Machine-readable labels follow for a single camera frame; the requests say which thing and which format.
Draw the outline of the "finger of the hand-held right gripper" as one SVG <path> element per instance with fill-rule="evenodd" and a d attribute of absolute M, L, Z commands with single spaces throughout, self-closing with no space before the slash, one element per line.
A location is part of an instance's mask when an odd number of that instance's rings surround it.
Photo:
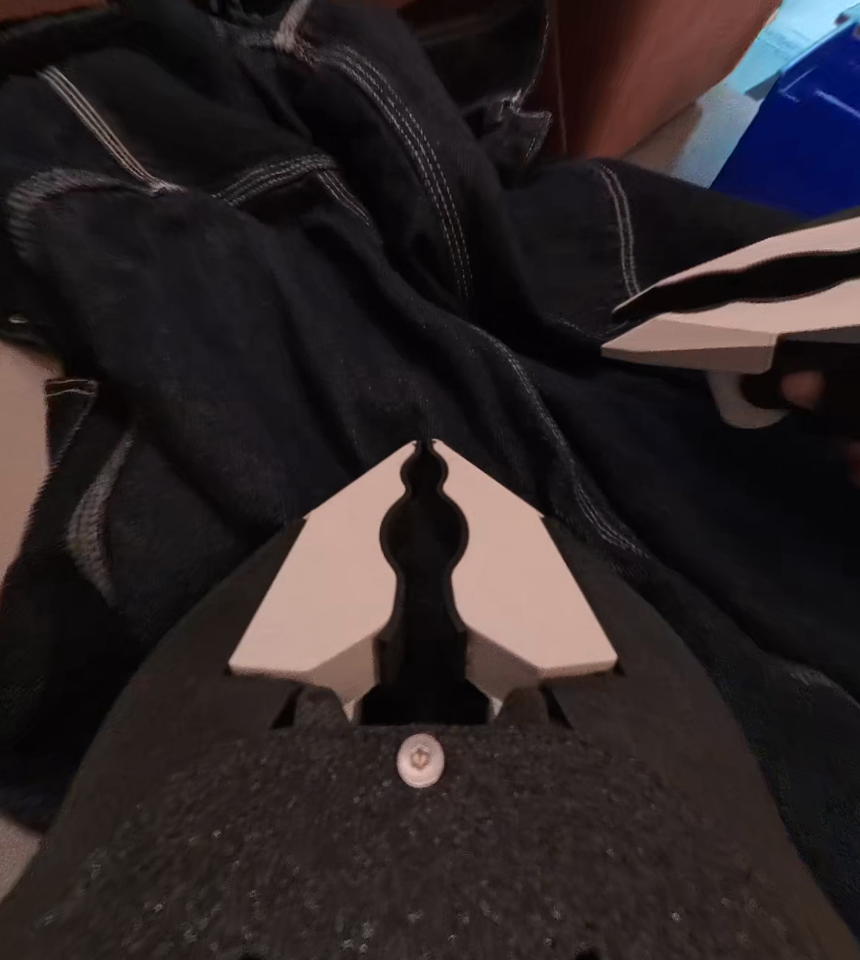
<path fill-rule="evenodd" d="M 619 311 L 628 328 L 602 346 L 609 359 L 761 374 L 785 341 L 860 346 L 860 266 L 689 271 Z"/>
<path fill-rule="evenodd" d="M 860 210 L 742 247 L 665 277 L 614 317 L 692 313 L 735 303 L 796 299 L 860 280 Z"/>

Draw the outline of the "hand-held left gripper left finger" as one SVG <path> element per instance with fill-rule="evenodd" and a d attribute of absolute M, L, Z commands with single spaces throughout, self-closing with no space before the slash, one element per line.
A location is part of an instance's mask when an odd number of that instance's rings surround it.
<path fill-rule="evenodd" d="M 404 444 L 306 514 L 228 661 L 232 674 L 331 690 L 354 717 L 378 684 L 376 642 L 397 602 L 381 528 L 416 452 Z"/>

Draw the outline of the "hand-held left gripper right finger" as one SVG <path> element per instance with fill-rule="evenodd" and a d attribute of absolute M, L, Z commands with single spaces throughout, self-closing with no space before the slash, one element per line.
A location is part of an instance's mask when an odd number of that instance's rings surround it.
<path fill-rule="evenodd" d="M 613 671 L 616 649 L 544 516 L 441 440 L 432 449 L 463 523 L 450 586 L 469 682 L 499 712 L 516 690 Z"/>

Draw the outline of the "blue plastic bin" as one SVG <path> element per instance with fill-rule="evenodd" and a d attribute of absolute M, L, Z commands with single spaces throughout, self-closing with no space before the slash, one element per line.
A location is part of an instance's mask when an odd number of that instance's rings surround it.
<path fill-rule="evenodd" d="M 782 70 L 711 188 L 814 219 L 860 207 L 860 19 Z"/>

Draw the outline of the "dark denim jeans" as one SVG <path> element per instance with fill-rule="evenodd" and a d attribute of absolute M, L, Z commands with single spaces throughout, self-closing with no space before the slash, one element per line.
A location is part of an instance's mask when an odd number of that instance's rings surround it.
<path fill-rule="evenodd" d="M 0 810 L 43 836 L 0 958 L 860 958 L 844 443 L 602 353 L 803 226 L 532 160 L 537 42 L 487 46 L 341 2 L 0 30 L 0 338 L 62 373 L 0 591 Z M 435 440 L 544 516 L 612 671 L 470 683 Z M 232 674 L 306 515 L 411 442 L 354 717 Z"/>

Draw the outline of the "brown wooden chair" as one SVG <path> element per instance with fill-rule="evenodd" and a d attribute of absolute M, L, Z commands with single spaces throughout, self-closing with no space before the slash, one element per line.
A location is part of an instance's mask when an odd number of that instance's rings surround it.
<path fill-rule="evenodd" d="M 549 3 L 535 102 L 551 155 L 618 158 L 724 80 L 779 1 Z"/>

